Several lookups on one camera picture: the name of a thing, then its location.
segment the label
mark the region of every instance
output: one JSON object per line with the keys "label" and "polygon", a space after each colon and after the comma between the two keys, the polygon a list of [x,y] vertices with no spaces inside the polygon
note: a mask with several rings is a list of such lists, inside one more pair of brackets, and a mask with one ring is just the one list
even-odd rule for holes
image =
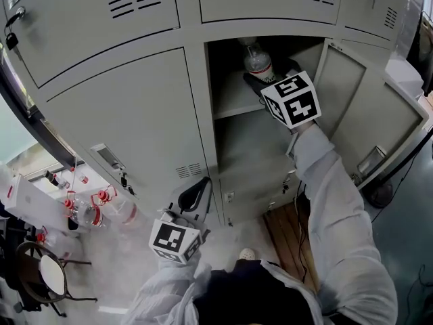
{"label": "label", "polygon": [[272,63],[269,63],[269,65],[264,70],[250,71],[250,74],[265,83],[272,83],[277,79],[277,77],[275,77],[275,73],[273,73]]}

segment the locker shelf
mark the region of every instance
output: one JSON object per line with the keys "label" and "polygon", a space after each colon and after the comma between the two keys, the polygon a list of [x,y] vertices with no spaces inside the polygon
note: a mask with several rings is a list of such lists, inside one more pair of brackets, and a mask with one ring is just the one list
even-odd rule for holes
{"label": "locker shelf", "polygon": [[217,120],[215,131],[219,171],[224,176],[284,161],[292,140],[289,130],[265,110]]}
{"label": "locker shelf", "polygon": [[265,108],[264,104],[259,102],[255,92],[245,83],[244,73],[244,70],[239,70],[228,74],[221,87],[214,93],[214,119]]}

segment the white cloth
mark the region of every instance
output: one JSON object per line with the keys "label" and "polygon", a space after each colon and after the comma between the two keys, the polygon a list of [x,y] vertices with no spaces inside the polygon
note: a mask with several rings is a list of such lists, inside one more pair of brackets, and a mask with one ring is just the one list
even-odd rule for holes
{"label": "white cloth", "polygon": [[[299,290],[316,325],[341,313],[360,325],[390,325],[397,319],[394,284],[380,262],[363,200],[332,145],[318,126],[294,146],[298,177],[311,201],[309,238],[321,288],[317,297],[281,268],[262,266],[287,287]],[[138,292],[122,319],[129,324],[198,324],[193,298],[206,290],[210,266],[197,272],[200,254],[187,265],[161,261],[159,272]]]}

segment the person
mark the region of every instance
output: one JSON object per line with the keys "label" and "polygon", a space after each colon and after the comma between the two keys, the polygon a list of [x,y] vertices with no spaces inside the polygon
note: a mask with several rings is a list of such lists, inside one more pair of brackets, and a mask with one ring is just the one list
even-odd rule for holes
{"label": "person", "polygon": [[381,264],[363,199],[320,128],[298,128],[296,172],[311,202],[309,240],[320,281],[314,295],[275,264],[244,251],[231,273],[159,262],[122,319],[128,324],[390,325],[394,284]]}

